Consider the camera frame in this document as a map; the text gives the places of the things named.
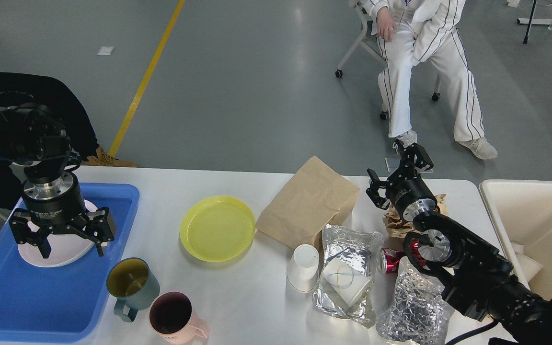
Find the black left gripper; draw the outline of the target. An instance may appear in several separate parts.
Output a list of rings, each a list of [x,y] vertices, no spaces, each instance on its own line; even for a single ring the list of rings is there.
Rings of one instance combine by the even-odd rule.
[[[86,211],[77,176],[68,171],[28,171],[22,199],[26,209],[14,209],[9,225],[17,244],[30,244],[48,259],[50,234],[76,234],[90,240],[104,256],[104,244],[115,240],[116,224],[109,207]]]

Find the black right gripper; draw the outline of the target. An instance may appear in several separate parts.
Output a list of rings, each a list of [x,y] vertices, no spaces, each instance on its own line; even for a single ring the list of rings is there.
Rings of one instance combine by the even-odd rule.
[[[387,210],[392,204],[401,219],[413,221],[416,216],[437,208],[434,194],[420,179],[421,173],[434,168],[434,162],[418,143],[405,147],[404,142],[397,139],[395,148],[400,156],[395,177],[405,181],[391,185],[389,179],[382,181],[373,169],[368,168],[370,181],[366,194],[377,208]]]

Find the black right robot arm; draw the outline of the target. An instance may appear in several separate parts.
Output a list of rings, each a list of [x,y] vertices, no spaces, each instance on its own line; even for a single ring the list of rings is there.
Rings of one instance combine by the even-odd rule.
[[[552,299],[532,293],[512,273],[513,264],[499,249],[457,221],[438,213],[434,194],[420,171],[433,163],[423,146],[396,140],[399,168],[382,181],[374,170],[367,195],[386,210],[393,205],[400,218],[410,221],[403,251],[421,273],[442,282],[442,298],[458,312],[478,321],[491,316],[487,326],[464,333],[452,345],[495,327],[498,323],[515,345],[552,345]]]

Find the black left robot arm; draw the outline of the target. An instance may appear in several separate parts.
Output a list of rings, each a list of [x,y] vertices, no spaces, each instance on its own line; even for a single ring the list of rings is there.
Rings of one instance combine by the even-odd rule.
[[[25,208],[14,209],[9,225],[17,244],[39,249],[47,259],[52,234],[74,234],[92,241],[98,255],[115,239],[110,209],[86,209],[80,183],[70,168],[70,139],[63,120],[48,107],[25,103],[0,107],[0,160],[24,167]]]

